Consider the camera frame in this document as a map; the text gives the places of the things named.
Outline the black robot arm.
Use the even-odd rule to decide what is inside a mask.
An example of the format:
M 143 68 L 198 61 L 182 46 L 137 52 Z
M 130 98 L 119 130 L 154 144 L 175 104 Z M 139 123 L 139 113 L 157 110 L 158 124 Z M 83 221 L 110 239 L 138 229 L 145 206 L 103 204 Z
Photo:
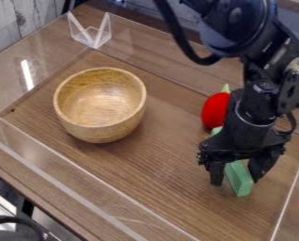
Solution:
M 245 64 L 245 86 L 230 93 L 222 131 L 199 145 L 198 162 L 219 186 L 229 163 L 246 159 L 260 181 L 286 151 L 293 132 L 274 128 L 299 108 L 299 39 L 281 22 L 277 0 L 181 0 L 201 16 L 201 38 L 211 55 L 194 51 L 167 0 L 154 0 L 185 55 L 210 66 L 225 57 Z

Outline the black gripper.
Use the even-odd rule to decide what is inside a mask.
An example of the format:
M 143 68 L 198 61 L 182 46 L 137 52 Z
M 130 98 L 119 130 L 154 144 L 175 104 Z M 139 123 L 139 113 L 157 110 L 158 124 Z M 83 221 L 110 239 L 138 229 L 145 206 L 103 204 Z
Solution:
M 219 134 L 199 145 L 198 162 L 210 167 L 210 181 L 215 186 L 224 184 L 225 164 L 249 159 L 249 171 L 256 183 L 266 176 L 286 151 L 292 140 L 290 131 L 274 129 L 274 123 L 250 123 L 240 114 L 244 90 L 230 94 L 225 127 Z

